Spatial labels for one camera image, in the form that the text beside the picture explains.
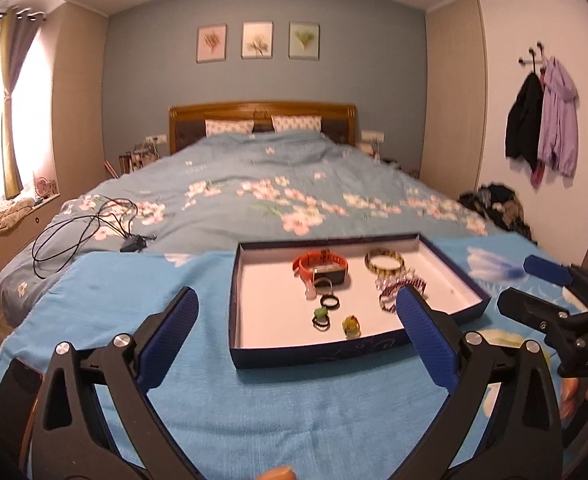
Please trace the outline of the right hand fingers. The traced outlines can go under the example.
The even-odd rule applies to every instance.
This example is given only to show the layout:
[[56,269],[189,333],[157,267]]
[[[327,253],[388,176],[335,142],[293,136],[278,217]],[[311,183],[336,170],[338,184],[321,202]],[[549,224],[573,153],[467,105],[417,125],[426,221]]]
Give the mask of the right hand fingers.
[[[579,386],[580,382],[578,378],[563,379],[559,407],[559,414],[561,419],[570,417],[578,408]],[[586,389],[584,398],[588,401],[588,388]]]

